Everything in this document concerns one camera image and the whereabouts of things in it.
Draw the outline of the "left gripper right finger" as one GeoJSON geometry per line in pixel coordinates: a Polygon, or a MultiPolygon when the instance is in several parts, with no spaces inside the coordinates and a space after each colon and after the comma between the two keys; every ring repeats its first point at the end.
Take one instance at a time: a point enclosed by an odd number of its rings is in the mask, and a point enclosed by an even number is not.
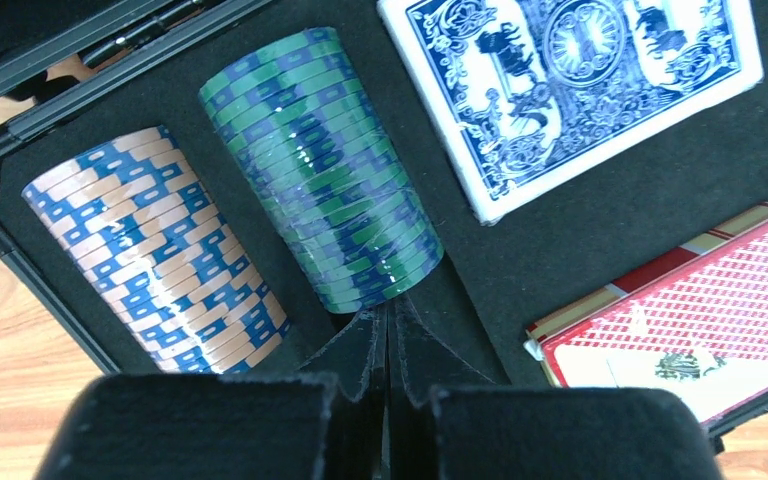
{"type": "Polygon", "coordinates": [[[707,436],[675,395],[493,383],[421,322],[387,306],[395,479],[718,479],[707,436]]]}

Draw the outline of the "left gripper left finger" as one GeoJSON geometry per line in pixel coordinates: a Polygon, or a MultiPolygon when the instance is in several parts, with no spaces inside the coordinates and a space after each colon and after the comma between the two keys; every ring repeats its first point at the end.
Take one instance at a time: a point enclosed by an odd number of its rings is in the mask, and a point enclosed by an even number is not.
{"type": "Polygon", "coordinates": [[[40,479],[373,479],[385,307],[286,373],[107,375],[75,399],[40,479]]]}

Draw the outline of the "green blue chip stack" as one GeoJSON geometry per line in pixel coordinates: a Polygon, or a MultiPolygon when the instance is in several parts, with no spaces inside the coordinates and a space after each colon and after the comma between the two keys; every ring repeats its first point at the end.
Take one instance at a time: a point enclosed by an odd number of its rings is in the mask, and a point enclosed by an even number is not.
{"type": "Polygon", "coordinates": [[[198,96],[328,311],[386,302],[439,265],[441,240],[336,29],[262,46],[198,96]]]}

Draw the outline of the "blue card deck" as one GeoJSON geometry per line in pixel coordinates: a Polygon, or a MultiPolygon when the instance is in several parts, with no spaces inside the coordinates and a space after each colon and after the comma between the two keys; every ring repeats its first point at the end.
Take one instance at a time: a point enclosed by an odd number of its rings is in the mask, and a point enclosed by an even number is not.
{"type": "Polygon", "coordinates": [[[747,1],[381,1],[484,225],[757,85],[747,1]]]}

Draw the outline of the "tan blue chip stack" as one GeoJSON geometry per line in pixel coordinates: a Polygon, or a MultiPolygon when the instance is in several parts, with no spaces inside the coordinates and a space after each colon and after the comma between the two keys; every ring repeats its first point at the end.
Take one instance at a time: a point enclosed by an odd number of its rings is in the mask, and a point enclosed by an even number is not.
{"type": "Polygon", "coordinates": [[[244,373],[291,323],[164,126],[54,166],[22,197],[167,373],[244,373]]]}

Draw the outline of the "red card deck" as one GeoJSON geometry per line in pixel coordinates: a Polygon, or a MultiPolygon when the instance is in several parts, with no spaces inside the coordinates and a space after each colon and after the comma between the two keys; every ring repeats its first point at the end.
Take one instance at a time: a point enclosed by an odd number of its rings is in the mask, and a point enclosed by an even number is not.
{"type": "Polygon", "coordinates": [[[768,202],[526,330],[557,387],[651,388],[712,424],[768,392],[768,202]]]}

